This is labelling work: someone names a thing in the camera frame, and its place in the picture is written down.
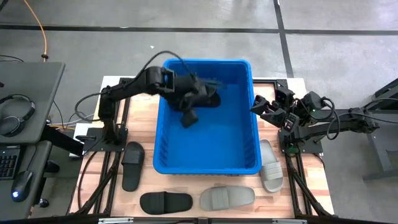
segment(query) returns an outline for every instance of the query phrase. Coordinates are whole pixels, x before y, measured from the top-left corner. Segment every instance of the headphones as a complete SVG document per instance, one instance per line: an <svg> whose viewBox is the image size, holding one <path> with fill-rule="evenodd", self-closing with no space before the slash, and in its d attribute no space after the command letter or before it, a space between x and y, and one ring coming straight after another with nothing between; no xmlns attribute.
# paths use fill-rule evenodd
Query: headphones
<svg viewBox="0 0 398 224"><path fill-rule="evenodd" d="M0 120L0 134L4 137L13 137L19 134L25 127L25 122L35 113L35 103L27 96L21 94L13 94L0 99L0 105L7 100L25 100L31 106L25 116L8 116Z"/></svg>

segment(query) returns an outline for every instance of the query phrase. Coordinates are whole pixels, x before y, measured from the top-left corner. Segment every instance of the blue plastic bin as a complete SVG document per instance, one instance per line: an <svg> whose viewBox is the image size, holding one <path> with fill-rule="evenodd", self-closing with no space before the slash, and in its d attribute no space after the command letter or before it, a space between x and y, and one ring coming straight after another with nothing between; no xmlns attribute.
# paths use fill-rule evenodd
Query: blue plastic bin
<svg viewBox="0 0 398 224"><path fill-rule="evenodd" d="M245 175L261 168L251 66L245 60L186 59L200 78L226 84L219 89L221 105L195 108L199 121L189 128L180 123L182 112L160 98L154 168L161 174ZM181 61L164 67L186 74Z"/></svg>

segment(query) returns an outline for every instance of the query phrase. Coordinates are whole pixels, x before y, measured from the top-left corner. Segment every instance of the gray floor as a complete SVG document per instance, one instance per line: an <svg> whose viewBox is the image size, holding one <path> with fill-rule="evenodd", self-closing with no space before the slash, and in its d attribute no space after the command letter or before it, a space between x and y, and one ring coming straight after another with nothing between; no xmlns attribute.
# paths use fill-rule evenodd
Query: gray floor
<svg viewBox="0 0 398 224"><path fill-rule="evenodd" d="M35 0L32 7L44 24L134 27L277 28L273 1L127 1ZM397 30L398 2L375 0L280 0L286 29ZM35 24L23 1L11 1L0 22ZM67 64L56 101L64 118L82 96L99 90L105 75L134 75L160 50L183 57L245 58L255 77L286 77L278 34L46 32L51 61ZM39 31L0 30L0 54L39 61ZM294 77L308 90L333 99L338 108L362 106L377 89L397 78L398 36L288 35ZM158 58L160 65L166 57ZM95 99L81 110L91 113ZM60 121L52 110L53 121ZM345 218L397 222L398 179L364 183L362 176L378 171L363 134L343 133L322 141L326 176L335 213ZM74 164L53 153L63 166ZM46 186L49 208L35 217L66 212L78 171L64 172Z"/></svg>

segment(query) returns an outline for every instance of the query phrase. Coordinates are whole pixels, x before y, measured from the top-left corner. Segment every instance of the slide sandal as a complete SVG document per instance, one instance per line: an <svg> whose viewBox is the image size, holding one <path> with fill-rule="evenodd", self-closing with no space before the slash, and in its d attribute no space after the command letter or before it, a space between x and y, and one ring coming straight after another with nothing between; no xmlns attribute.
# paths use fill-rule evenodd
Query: slide sandal
<svg viewBox="0 0 398 224"><path fill-rule="evenodd" d="M260 177L262 186L270 193L275 193L282 188L284 175L280 162L276 159L272 146L266 139L260 140L262 167Z"/></svg>
<svg viewBox="0 0 398 224"><path fill-rule="evenodd" d="M200 195L200 207L206 211L224 210L253 202L254 191L250 187L212 187Z"/></svg>
<svg viewBox="0 0 398 224"><path fill-rule="evenodd" d="M145 151L138 142L129 142L124 151L122 188L127 192L137 190L144 164Z"/></svg>
<svg viewBox="0 0 398 224"><path fill-rule="evenodd" d="M149 215L185 212L192 208L192 197L184 193L150 192L139 199L142 210Z"/></svg>

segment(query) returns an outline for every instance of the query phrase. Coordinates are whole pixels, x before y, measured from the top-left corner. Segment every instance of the wooden tabletop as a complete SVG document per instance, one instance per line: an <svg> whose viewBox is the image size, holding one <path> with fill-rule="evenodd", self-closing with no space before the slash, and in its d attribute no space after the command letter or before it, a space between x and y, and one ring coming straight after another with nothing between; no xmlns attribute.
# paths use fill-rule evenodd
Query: wooden tabletop
<svg viewBox="0 0 398 224"><path fill-rule="evenodd" d="M120 77L104 77L102 86L118 84L119 78ZM288 86L289 89L296 93L296 97L301 98L304 94L306 94L304 81L301 78L289 78ZM273 100L274 86L271 84L255 84L254 94L259 94L266 97L268 100ZM278 128L257 117L260 139L268 139L271 142L275 155L282 164L284 183L282 190L279 192L274 194L266 192L262 187L259 174L244 175L239 177L163 175L156 172L152 164L154 156L158 103L159 96L141 94L131 98L129 116L127 119L127 128L129 130L127 141L137 141L144 147L144 168L142 170L141 181L138 189L135 192L126 192L121 187L123 167L122 165L119 166L111 214L112 216L152 216L142 211L139 205L139 199L144 193L161 191L188 193L193 197L193 207L191 210L186 212L157 215L157 217L292 218L294 216L285 157L279 150L279 141L277 137ZM87 169L81 188L82 203L84 203L91 196L94 189L98 185L103 157L104 153L97 153ZM83 169L87 159L88 156L84 158L81 170ZM322 163L312 154L303 154L302 159L308 188L312 191L312 194L314 194L323 207L328 212L333 213L330 193ZM241 185L251 187L254 189L256 199L251 205L229 210L214 212L202 210L199 206L200 194L210 187L223 185ZM300 208L302 211L305 211L301 190L299 190L298 185L296 185L296 188L298 189L297 193L299 197ZM104 191L101 211L103 211L106 204L107 194L108 188L106 188ZM77 192L75 191L70 211L74 212L77 209Z"/></svg>

